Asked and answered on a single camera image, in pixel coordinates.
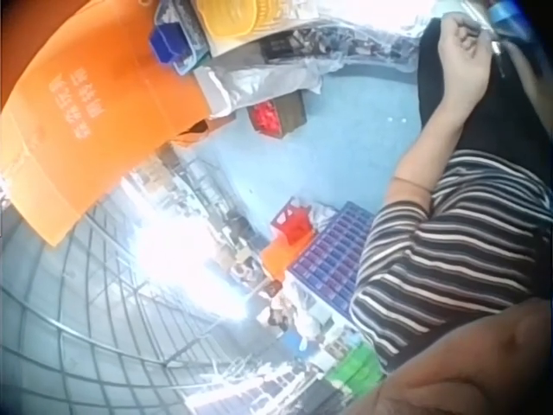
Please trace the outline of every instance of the woman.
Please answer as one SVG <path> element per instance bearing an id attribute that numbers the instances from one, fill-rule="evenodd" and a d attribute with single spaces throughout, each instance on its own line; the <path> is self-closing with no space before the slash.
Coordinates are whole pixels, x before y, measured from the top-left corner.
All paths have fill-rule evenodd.
<path id="1" fill-rule="evenodd" d="M 355 413 L 503 413 L 546 365 L 548 304 L 517 304 L 550 298 L 551 113 L 506 47 L 502 79 L 466 16 L 423 35 L 423 131 L 375 217 L 351 306 L 393 374 Z"/>

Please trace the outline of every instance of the skin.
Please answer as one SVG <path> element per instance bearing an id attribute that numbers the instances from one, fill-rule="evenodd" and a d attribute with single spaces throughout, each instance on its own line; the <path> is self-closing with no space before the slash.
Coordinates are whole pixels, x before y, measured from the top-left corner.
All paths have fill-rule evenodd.
<path id="1" fill-rule="evenodd" d="M 349 415 L 393 413 L 387 410 L 391 402 L 460 415 L 509 413 L 550 356 L 550 307 L 530 300 L 453 331 L 400 367 Z"/>
<path id="2" fill-rule="evenodd" d="M 397 166 L 387 203 L 414 201 L 429 208 L 431 192 L 462 126 L 486 91 L 491 65 L 489 40 L 475 39 L 471 30 L 463 30 L 464 24 L 472 24 L 466 19 L 460 15 L 442 19 L 439 48 L 445 96 Z M 553 112 L 547 112 L 553 108 L 551 100 L 545 98 L 520 51 L 514 45 L 508 50 L 526 93 L 546 125 L 553 117 Z M 430 410 L 441 410 L 460 415 L 507 414 L 546 368 L 550 353 L 551 304 L 530 300 L 449 333 L 400 367 L 349 413 L 430 415 L 434 413 Z"/>

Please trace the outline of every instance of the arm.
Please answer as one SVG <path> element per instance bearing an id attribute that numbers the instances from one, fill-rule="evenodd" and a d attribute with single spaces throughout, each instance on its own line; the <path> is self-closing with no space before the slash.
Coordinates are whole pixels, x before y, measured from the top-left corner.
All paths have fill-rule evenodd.
<path id="1" fill-rule="evenodd" d="M 397 166 L 385 197 L 386 204 L 410 201 L 429 210 L 430 195 L 457 145 L 465 121 L 484 96 L 490 78 L 491 42 L 484 30 L 475 38 L 471 29 L 474 25 L 462 14 L 442 19 L 438 42 L 443 69 L 442 102 Z"/>
<path id="2" fill-rule="evenodd" d="M 428 211 L 430 195 L 459 141 L 466 120 L 467 116 L 442 101 L 397 165 L 385 204 L 407 200 Z"/>

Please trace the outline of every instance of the yellow container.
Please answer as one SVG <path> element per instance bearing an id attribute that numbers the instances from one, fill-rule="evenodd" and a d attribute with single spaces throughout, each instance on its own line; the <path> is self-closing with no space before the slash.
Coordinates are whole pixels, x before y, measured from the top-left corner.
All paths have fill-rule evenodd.
<path id="1" fill-rule="evenodd" d="M 282 0 L 198 0 L 197 6 L 212 37 L 236 38 L 271 26 Z"/>

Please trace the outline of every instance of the metal rack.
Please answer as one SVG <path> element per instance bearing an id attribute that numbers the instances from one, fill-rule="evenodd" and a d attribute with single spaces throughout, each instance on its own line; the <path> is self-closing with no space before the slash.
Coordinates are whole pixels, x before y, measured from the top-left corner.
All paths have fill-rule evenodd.
<path id="1" fill-rule="evenodd" d="M 193 411 L 214 368 L 247 371 L 289 356 L 257 322 L 250 340 L 175 290 L 137 276 L 136 229 L 121 196 L 96 204 L 51 248 L 13 207 L 2 224 L 2 405 L 15 413 L 236 414 L 252 399 Z"/>

